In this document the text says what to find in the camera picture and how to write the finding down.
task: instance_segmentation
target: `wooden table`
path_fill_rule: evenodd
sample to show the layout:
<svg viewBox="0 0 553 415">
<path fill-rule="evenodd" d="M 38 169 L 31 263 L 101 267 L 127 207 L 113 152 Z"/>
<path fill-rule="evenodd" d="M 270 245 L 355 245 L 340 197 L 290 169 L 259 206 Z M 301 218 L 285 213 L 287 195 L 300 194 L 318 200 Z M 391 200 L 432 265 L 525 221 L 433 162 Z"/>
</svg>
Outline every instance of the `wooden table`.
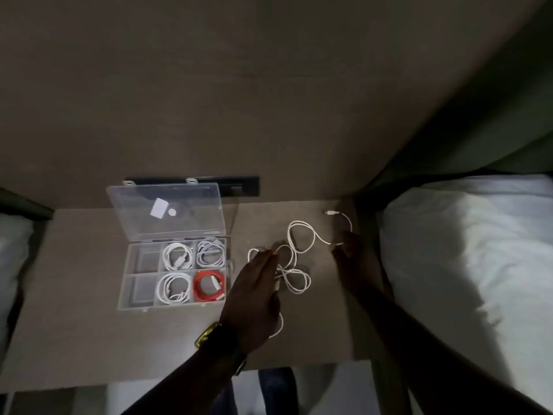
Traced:
<svg viewBox="0 0 553 415">
<path fill-rule="evenodd" d="M 292 220 L 311 223 L 325 239 L 346 228 L 338 201 L 225 205 L 233 279 L 247 251 L 286 239 Z M 340 205 L 354 222 L 350 202 Z M 298 246 L 307 229 L 294 231 Z M 8 350 L 0 391 L 107 384 L 167 375 L 195 351 L 194 340 L 218 319 L 222 303 L 205 307 L 118 311 L 128 240 L 112 209 L 57 210 L 49 223 Z M 299 258 L 313 284 L 302 295 L 281 285 L 284 329 L 248 360 L 249 369 L 336 363 L 370 357 L 368 319 L 349 301 L 328 246 L 317 241 Z"/>
</svg>

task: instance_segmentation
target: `transparent lid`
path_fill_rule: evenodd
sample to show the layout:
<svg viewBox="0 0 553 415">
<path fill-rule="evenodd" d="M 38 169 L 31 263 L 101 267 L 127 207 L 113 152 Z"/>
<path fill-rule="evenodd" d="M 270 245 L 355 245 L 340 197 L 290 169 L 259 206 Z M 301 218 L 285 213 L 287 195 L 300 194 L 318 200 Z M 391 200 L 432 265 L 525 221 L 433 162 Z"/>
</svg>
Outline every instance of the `transparent lid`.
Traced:
<svg viewBox="0 0 553 415">
<path fill-rule="evenodd" d="M 225 235 L 217 184 L 109 186 L 130 241 Z"/>
</svg>

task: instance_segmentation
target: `white cable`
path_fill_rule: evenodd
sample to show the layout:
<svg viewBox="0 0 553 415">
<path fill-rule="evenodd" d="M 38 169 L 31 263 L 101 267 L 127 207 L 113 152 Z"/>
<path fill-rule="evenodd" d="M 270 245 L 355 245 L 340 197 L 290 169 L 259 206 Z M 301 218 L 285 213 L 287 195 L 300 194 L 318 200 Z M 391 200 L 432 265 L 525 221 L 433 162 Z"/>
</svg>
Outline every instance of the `white cable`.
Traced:
<svg viewBox="0 0 553 415">
<path fill-rule="evenodd" d="M 175 263 L 171 263 L 171 252 L 176 249 L 183 249 L 184 254 L 179 256 Z M 193 251 L 187 244 L 182 243 L 171 243 L 165 249 L 163 249 L 162 259 L 165 269 L 168 271 L 178 271 L 180 269 L 190 269 L 192 268 L 192 255 Z"/>
<path fill-rule="evenodd" d="M 187 282 L 186 290 L 177 294 L 171 294 L 171 283 L 175 279 L 182 278 Z M 185 303 L 190 299 L 192 277 L 184 272 L 169 272 L 161 277 L 156 286 L 156 296 L 159 301 L 165 304 Z"/>
<path fill-rule="evenodd" d="M 349 219 L 349 217 L 347 215 L 345 215 L 344 213 L 342 213 L 340 211 L 328 210 L 328 211 L 325 211 L 325 214 L 326 215 L 338 215 L 338 214 L 343 215 L 349 223 L 349 231 L 353 231 L 353 224 L 351 223 L 351 220 Z M 305 249 L 303 251 L 299 251 L 298 249 L 296 249 L 296 247 L 294 246 L 294 241 L 292 240 L 292 228 L 298 227 L 298 226 L 307 227 L 309 230 L 311 230 L 313 232 L 313 240 L 311 241 L 311 244 L 308 246 L 307 249 Z M 296 265 L 298 264 L 298 254 L 305 253 L 309 249 L 311 249 L 313 247 L 313 245 L 315 244 L 315 239 L 316 238 L 318 238 L 324 244 L 329 244 L 329 245 L 331 244 L 330 242 L 326 242 L 325 240 L 323 240 L 321 238 L 321 236 L 319 236 L 319 234 L 314 230 L 313 226 L 310 225 L 309 223 L 306 223 L 305 221 L 301 221 L 301 220 L 294 220 L 290 224 L 288 224 L 288 230 L 287 230 L 288 243 L 287 244 L 281 244 L 276 249 L 277 252 L 283 247 L 287 247 L 288 249 L 290 249 L 290 253 L 291 253 L 290 260 L 288 261 L 288 263 L 285 266 L 282 266 L 281 264 L 278 264 L 276 266 L 276 268 L 277 268 L 276 270 L 278 272 L 280 272 L 280 275 L 276 275 L 275 279 L 284 278 L 284 283 L 286 284 L 288 290 L 290 290 L 290 292 L 293 293 L 293 294 L 305 293 L 307 291 L 307 289 L 311 286 L 311 277 L 309 276 L 309 274 L 305 271 L 302 271 L 299 268 L 296 268 Z M 252 248 L 248 251 L 248 262 L 252 260 L 252 253 L 253 252 L 259 252 L 259 249 Z M 303 286 L 303 288 L 294 287 L 292 285 L 292 283 L 290 282 L 290 280 L 288 279 L 289 274 L 300 274 L 300 275 L 302 275 L 304 277 L 304 286 Z M 284 327 L 284 318 L 282 316 L 282 313 L 279 313 L 279 317 L 280 317 L 280 320 L 282 322 L 281 326 L 280 326 L 280 329 L 276 333 L 274 333 L 273 335 L 269 336 L 269 338 L 279 334 L 280 331 L 282 330 L 282 328 Z"/>
<path fill-rule="evenodd" d="M 204 259 L 204 255 L 220 253 L 218 260 L 214 263 L 208 263 Z M 215 237 L 207 237 L 198 243 L 198 250 L 196 253 L 196 263 L 201 268 L 220 268 L 225 264 L 225 245 Z"/>
</svg>

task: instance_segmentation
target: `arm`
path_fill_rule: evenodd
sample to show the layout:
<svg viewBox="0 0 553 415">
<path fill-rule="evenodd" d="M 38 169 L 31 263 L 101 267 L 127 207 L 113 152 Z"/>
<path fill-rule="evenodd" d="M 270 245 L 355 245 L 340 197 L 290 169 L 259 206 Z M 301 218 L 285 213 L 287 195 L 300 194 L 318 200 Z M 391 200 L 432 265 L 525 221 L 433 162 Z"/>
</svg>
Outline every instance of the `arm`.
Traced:
<svg viewBox="0 0 553 415">
<path fill-rule="evenodd" d="M 549 414 L 450 349 L 385 294 L 380 263 L 356 235 L 332 251 L 344 286 L 369 314 L 425 415 Z"/>
<path fill-rule="evenodd" d="M 205 413 L 247 354 L 259 348 L 278 323 L 274 291 L 278 258 L 258 253 L 239 273 L 219 322 L 200 349 L 164 378 L 124 415 Z"/>
</svg>

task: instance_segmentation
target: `clear plastic case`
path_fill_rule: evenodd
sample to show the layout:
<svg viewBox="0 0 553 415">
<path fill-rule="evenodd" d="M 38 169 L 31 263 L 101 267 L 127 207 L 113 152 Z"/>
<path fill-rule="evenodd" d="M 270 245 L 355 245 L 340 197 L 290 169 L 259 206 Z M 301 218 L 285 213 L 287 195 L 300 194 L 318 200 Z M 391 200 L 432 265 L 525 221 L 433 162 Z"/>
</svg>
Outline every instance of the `clear plastic case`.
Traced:
<svg viewBox="0 0 553 415">
<path fill-rule="evenodd" d="M 218 301 L 226 299 L 230 281 L 230 266 L 227 262 L 229 243 L 225 237 L 225 220 L 217 184 L 110 186 L 107 193 L 132 242 L 127 250 L 119 310 L 209 305 L 216 302 L 197 300 L 192 289 L 189 299 L 184 303 L 161 302 L 156 296 L 156 288 L 167 272 L 184 272 L 193 280 L 204 269 L 217 271 L 226 280 L 225 295 Z M 219 245 L 222 251 L 214 247 L 198 260 L 198 245 L 205 239 Z M 190 266 L 176 270 L 167 267 L 163 253 L 173 243 L 185 244 L 190 248 Z M 175 265 L 184 254 L 183 248 L 172 250 L 169 253 L 170 265 Z M 200 285 L 206 294 L 216 292 L 210 277 L 202 279 Z M 171 293 L 179 293 L 185 288 L 186 281 L 176 279 L 171 284 Z"/>
</svg>

